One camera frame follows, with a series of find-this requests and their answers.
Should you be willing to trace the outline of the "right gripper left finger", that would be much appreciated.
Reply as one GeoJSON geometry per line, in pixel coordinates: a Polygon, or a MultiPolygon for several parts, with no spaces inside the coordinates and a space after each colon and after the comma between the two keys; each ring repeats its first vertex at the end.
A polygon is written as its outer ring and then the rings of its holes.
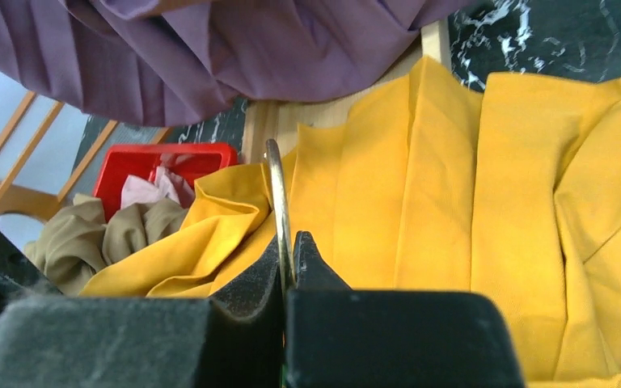
{"type": "Polygon", "coordinates": [[[0,387],[277,387],[278,247],[210,297],[37,295],[0,315],[0,387]]]}

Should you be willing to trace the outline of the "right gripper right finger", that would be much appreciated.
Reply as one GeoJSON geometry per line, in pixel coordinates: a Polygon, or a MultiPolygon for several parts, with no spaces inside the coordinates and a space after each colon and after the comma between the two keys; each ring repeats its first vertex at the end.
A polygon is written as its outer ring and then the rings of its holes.
{"type": "Polygon", "coordinates": [[[311,233],[294,243],[287,294],[289,387],[523,387],[500,311],[467,292],[357,290],[311,233]]]}

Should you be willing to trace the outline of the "khaki tan garment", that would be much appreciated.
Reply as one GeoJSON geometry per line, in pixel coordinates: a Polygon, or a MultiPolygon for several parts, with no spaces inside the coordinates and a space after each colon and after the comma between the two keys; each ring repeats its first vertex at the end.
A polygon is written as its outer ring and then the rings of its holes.
{"type": "Polygon", "coordinates": [[[107,219],[101,199],[77,194],[25,245],[24,255],[64,294],[77,295],[97,272],[174,234],[186,215],[187,209],[162,199],[107,219]]]}

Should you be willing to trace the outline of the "pink ruffled garment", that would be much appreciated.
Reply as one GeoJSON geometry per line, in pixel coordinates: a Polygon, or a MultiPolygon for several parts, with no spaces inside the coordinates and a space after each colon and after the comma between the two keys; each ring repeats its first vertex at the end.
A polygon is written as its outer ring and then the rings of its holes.
{"type": "Polygon", "coordinates": [[[120,190],[120,208],[157,203],[162,199],[173,200],[186,208],[195,198],[196,193],[185,178],[166,167],[155,167],[148,179],[137,175],[127,176],[120,190]]]}

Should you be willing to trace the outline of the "green hanger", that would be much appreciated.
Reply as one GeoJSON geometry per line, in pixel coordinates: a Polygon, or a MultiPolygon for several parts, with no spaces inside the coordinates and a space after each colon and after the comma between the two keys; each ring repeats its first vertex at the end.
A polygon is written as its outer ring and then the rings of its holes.
{"type": "Polygon", "coordinates": [[[268,162],[272,207],[275,213],[275,224],[278,246],[278,262],[281,272],[283,294],[296,286],[295,264],[291,243],[289,210],[285,192],[284,171],[279,146],[274,139],[265,142],[265,158],[268,162]]]}

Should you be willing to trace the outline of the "mustard yellow garment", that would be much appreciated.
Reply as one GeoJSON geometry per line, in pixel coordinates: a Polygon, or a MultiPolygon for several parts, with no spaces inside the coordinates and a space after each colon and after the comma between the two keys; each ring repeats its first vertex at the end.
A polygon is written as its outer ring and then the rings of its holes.
{"type": "Polygon", "coordinates": [[[424,58],[282,166],[291,230],[349,286],[482,294],[527,386],[621,387],[621,78],[478,93],[424,58]]]}

